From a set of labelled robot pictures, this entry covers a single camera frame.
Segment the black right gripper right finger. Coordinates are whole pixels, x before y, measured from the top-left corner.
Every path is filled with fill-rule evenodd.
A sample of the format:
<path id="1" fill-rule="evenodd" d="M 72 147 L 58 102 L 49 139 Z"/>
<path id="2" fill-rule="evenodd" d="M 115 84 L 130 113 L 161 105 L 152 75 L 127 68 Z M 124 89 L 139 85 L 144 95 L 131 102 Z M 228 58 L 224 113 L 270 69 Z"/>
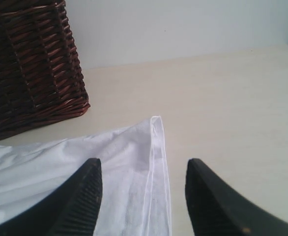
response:
<path id="1" fill-rule="evenodd" d="M 197 158 L 187 164 L 185 199 L 196 236 L 288 236 L 287 222 L 244 198 Z"/>

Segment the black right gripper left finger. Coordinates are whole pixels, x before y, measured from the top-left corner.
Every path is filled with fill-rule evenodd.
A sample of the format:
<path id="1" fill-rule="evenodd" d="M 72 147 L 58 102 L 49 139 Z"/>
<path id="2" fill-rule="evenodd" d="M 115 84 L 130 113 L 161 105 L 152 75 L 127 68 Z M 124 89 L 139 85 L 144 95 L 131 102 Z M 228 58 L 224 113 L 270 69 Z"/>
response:
<path id="1" fill-rule="evenodd" d="M 101 202 L 101 161 L 90 158 L 46 198 L 0 224 L 0 236 L 91 236 Z"/>

